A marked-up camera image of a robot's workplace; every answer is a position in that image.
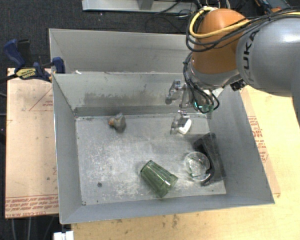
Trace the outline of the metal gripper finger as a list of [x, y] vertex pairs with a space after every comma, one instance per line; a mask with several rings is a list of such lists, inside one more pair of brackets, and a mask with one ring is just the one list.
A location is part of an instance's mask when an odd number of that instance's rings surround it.
[[190, 116], [185, 110], [179, 110], [175, 115], [171, 127], [170, 134], [175, 135], [177, 133], [185, 135], [190, 129]]
[[165, 97], [165, 104], [170, 105], [173, 101], [180, 100], [182, 104], [186, 99], [187, 84], [181, 80], [175, 79], [169, 88], [168, 94]]

